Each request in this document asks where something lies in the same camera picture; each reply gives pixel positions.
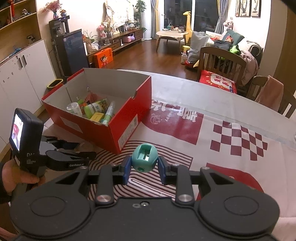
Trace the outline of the person's left hand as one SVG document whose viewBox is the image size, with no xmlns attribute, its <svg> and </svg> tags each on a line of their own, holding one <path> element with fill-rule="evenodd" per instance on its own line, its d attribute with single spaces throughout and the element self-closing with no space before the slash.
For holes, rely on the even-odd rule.
<svg viewBox="0 0 296 241">
<path fill-rule="evenodd" d="M 37 177 L 21 170 L 14 159 L 4 163 L 1 170 L 1 179 L 4 190 L 8 195 L 12 194 L 18 184 L 32 184 L 33 187 L 37 187 L 46 181 L 45 176 Z"/>
</svg>

